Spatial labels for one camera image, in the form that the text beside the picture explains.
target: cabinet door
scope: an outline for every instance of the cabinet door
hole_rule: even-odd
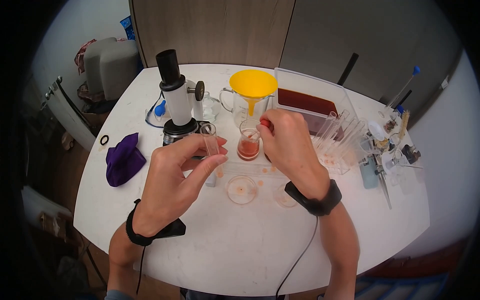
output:
[[[180,64],[278,67],[295,0],[130,0],[146,67],[174,48]]]

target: pink cloth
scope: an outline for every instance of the pink cloth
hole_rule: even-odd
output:
[[[77,55],[75,55],[75,64],[78,67],[78,74],[82,74],[85,72],[85,66],[84,66],[84,55],[85,51],[87,50],[87,47],[92,44],[93,42],[96,42],[96,39],[93,39],[89,42],[86,42],[80,47],[80,50],[78,50]]]

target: glass petri dish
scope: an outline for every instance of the glass petri dish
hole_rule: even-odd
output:
[[[248,176],[235,176],[227,183],[229,199],[240,205],[250,203],[257,196],[257,186]]]
[[[274,191],[273,198],[275,198],[276,202],[284,208],[294,207],[298,203],[285,192],[285,184],[281,185],[276,191]]]

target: gray cushion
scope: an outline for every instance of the gray cushion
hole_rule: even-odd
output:
[[[89,92],[103,91],[106,100],[115,100],[138,73],[138,49],[134,40],[117,42],[109,37],[88,46],[84,64]]]

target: purple cloth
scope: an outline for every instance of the purple cloth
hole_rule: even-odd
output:
[[[130,180],[147,162],[137,149],[138,132],[127,135],[107,153],[107,181],[117,187]]]

